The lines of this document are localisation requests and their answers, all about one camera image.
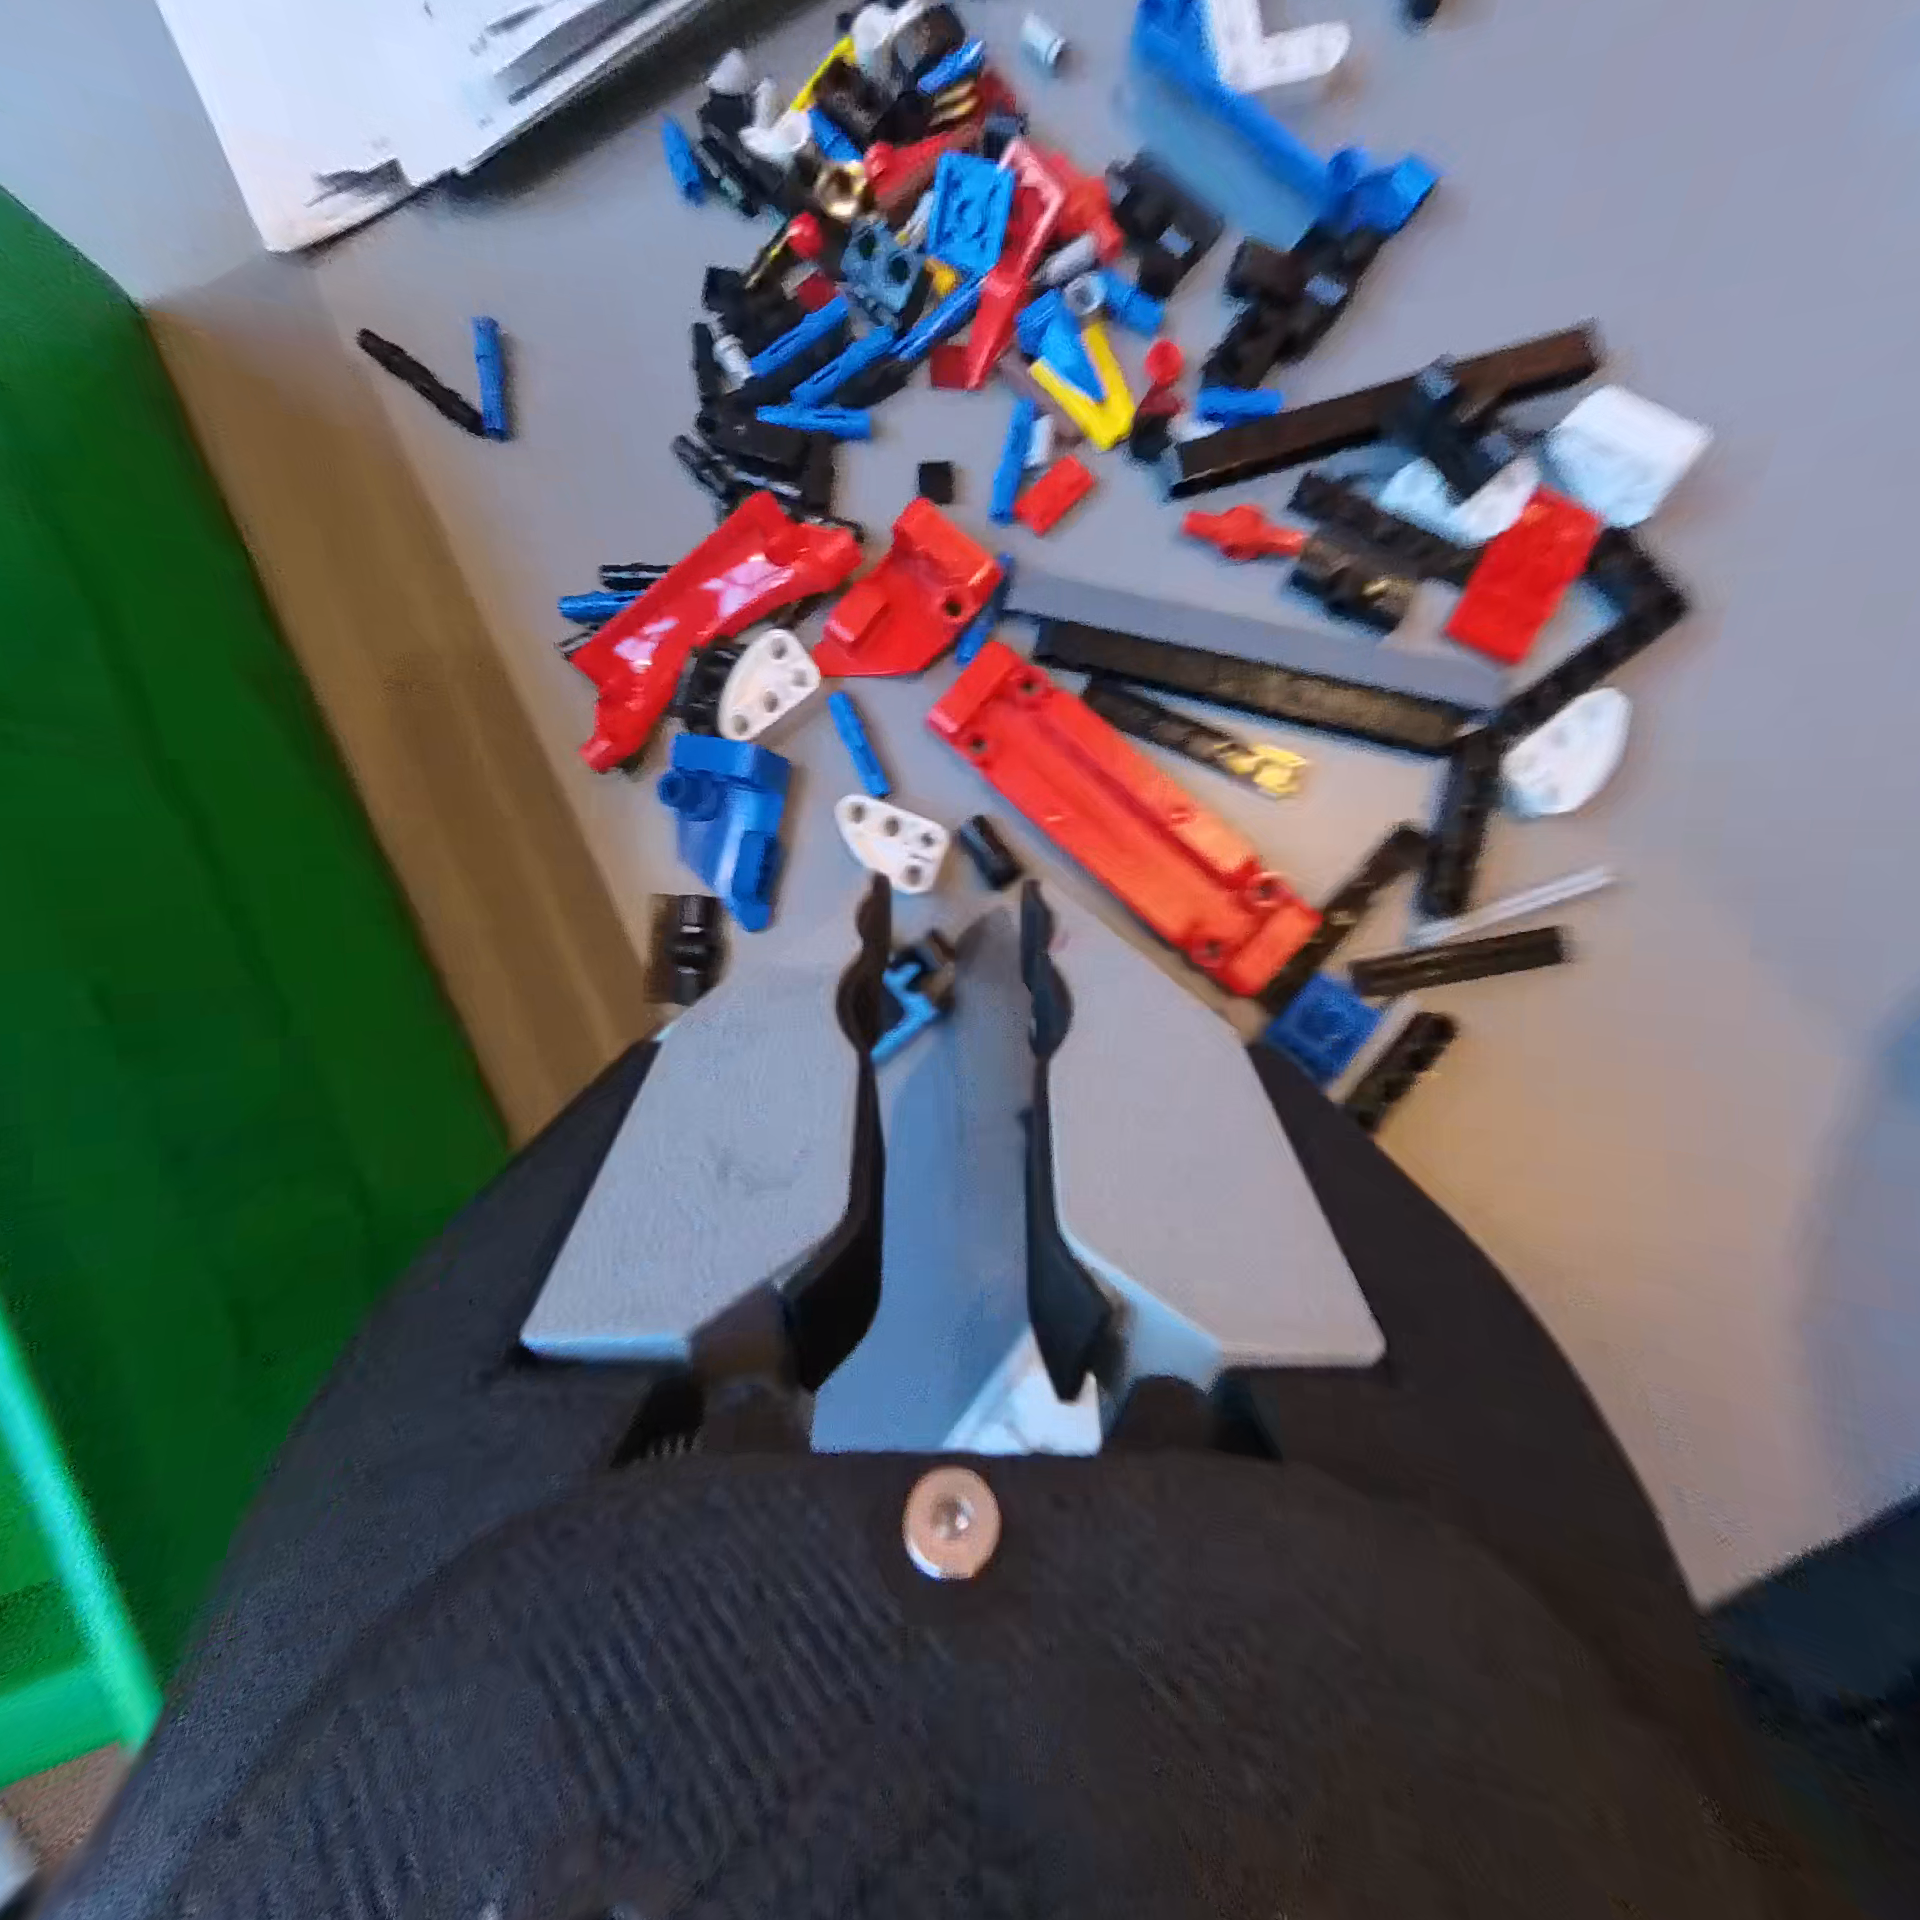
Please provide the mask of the person's dark clothing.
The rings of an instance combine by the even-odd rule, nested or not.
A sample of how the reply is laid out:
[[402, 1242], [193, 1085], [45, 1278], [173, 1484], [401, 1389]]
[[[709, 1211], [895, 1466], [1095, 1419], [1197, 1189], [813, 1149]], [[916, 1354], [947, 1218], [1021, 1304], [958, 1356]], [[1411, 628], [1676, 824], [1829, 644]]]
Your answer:
[[1917, 1499], [1707, 1612], [1777, 1780], [1861, 1915], [1917, 1915]]

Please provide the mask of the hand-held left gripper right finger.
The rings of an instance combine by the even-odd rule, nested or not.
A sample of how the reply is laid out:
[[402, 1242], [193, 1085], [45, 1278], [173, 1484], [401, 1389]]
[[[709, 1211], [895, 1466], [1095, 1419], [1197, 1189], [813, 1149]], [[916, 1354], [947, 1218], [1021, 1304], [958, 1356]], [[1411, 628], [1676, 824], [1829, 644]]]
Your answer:
[[1363, 1372], [1386, 1332], [1238, 1030], [1026, 879], [1026, 1314], [1051, 1392]]

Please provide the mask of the blue arched frame piece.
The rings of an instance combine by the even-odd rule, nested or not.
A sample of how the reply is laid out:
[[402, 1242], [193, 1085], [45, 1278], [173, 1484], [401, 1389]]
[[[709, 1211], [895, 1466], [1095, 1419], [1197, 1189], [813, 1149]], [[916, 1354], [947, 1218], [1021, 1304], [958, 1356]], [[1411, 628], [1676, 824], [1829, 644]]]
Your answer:
[[[1343, 18], [1274, 26], [1265, 16], [1270, 30], [1329, 20]], [[1267, 94], [1237, 94], [1223, 87], [1209, 51], [1205, 2], [1140, 2], [1132, 45], [1140, 67], [1159, 84], [1211, 126], [1223, 128], [1302, 206], [1311, 223], [1330, 234], [1401, 234], [1442, 183], [1439, 170], [1419, 154], [1375, 160], [1361, 146], [1317, 150], [1295, 135], [1269, 96], [1284, 90], [1314, 90], [1318, 82]], [[1354, 37], [1346, 62], [1329, 80], [1339, 78], [1350, 54]]]

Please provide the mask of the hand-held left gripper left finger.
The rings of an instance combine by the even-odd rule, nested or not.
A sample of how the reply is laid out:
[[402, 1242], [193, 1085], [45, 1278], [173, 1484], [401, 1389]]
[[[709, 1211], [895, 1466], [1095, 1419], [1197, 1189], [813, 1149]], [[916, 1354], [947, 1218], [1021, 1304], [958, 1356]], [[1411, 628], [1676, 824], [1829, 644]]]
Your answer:
[[668, 1027], [519, 1343], [817, 1392], [879, 1304], [889, 882]]

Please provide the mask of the grey desk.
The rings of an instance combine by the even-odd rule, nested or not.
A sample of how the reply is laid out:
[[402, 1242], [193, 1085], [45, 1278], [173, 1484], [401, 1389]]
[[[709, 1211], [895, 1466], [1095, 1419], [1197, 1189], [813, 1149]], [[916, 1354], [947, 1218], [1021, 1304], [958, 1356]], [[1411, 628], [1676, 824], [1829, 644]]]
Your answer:
[[[555, 596], [706, 527], [668, 455], [703, 269], [657, 122], [837, 4], [731, 6], [331, 247], [260, 247], [155, 4], [4, 4], [4, 190], [143, 308], [487, 1088], [529, 1135], [639, 1032], [669, 834], [575, 760]], [[1615, 1426], [1702, 1600], [1915, 1493], [1915, 4], [1346, 16], [1318, 148], [1442, 173], [1291, 399], [1594, 319], [1713, 444], [1620, 772], [1479, 891], [1609, 866], [1575, 959], [1442, 996], [1383, 1144]]]

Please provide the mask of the pile of toy bricks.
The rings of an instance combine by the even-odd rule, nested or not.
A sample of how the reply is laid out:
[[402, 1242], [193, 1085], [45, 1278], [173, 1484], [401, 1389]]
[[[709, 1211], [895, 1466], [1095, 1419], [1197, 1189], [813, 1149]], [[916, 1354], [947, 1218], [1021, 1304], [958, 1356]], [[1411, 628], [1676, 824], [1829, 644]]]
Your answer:
[[[711, 267], [690, 330], [701, 411], [674, 458], [718, 531], [669, 567], [614, 567], [565, 659], [593, 688], [580, 760], [659, 780], [701, 894], [666, 896], [649, 989], [676, 1016], [724, 970], [726, 932], [766, 931], [782, 871], [789, 763], [767, 725], [833, 684], [862, 787], [837, 803], [865, 872], [894, 896], [937, 884], [949, 843], [983, 882], [1025, 872], [994, 822], [949, 832], [901, 813], [860, 730], [853, 680], [953, 685], [929, 730], [1058, 854], [1226, 994], [1261, 1006], [1265, 1043], [1317, 1083], [1343, 1074], [1380, 1007], [1571, 959], [1561, 925], [1483, 932], [1468, 911], [1499, 792], [1609, 679], [1689, 614], [1629, 519], [1546, 484], [1505, 435], [1511, 403], [1569, 394], [1603, 364], [1594, 324], [1437, 356], [1373, 388], [1284, 405], [1299, 364], [1404, 231], [1290, 247], [1249, 235], [1226, 275], [1235, 324], [1183, 398], [1166, 302], [1220, 235], [1206, 198], [1140, 150], [1091, 175], [1038, 141], [949, 4], [868, 6], [789, 114], [713, 76], [697, 135], [662, 124], [679, 191], [780, 219], [751, 264]], [[1223, 559], [1287, 562], [1325, 614], [1386, 636], [1425, 584], [1457, 596], [1444, 639], [1499, 668], [1495, 698], [1401, 688], [1139, 634], [1019, 575], [947, 510], [923, 466], [886, 548], [833, 511], [833, 451], [873, 406], [930, 383], [1021, 378], [989, 517], [1049, 534], [1095, 492], [1036, 429], [1074, 423], [1089, 452], [1127, 446], [1189, 506], [1182, 536]], [[1201, 495], [1302, 470], [1278, 524]]]

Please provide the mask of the green plastic bin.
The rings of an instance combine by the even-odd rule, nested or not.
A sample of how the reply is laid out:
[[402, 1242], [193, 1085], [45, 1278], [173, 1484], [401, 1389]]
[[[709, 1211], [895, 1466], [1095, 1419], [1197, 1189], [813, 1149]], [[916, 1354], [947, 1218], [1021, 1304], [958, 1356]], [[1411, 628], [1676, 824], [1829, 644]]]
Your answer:
[[135, 1747], [258, 1477], [506, 1162], [133, 299], [2, 219], [4, 1786]]

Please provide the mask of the white angled beam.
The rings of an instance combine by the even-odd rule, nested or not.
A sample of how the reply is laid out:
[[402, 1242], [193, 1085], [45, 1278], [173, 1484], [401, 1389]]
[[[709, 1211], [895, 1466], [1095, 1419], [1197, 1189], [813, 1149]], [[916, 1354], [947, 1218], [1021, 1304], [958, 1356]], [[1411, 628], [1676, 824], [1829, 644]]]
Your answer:
[[1259, 2], [1205, 2], [1215, 76], [1237, 94], [1317, 84], [1338, 72], [1354, 47], [1343, 20], [1270, 30]]

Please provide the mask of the building instruction booklet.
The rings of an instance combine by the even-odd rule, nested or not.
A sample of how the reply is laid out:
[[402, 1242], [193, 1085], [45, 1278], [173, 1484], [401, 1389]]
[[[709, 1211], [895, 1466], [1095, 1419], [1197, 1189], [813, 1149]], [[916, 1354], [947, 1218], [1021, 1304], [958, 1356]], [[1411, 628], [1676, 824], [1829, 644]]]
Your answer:
[[268, 251], [470, 175], [701, 2], [158, 2]]

